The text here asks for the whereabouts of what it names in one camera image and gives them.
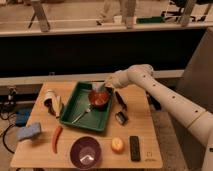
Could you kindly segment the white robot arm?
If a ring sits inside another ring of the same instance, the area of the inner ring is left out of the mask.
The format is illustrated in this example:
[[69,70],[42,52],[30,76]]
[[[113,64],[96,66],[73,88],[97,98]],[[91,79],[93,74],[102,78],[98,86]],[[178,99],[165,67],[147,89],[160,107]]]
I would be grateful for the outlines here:
[[132,65],[110,74],[105,84],[113,88],[134,84],[147,91],[206,148],[201,171],[213,171],[213,114],[156,81],[153,71],[149,64]]

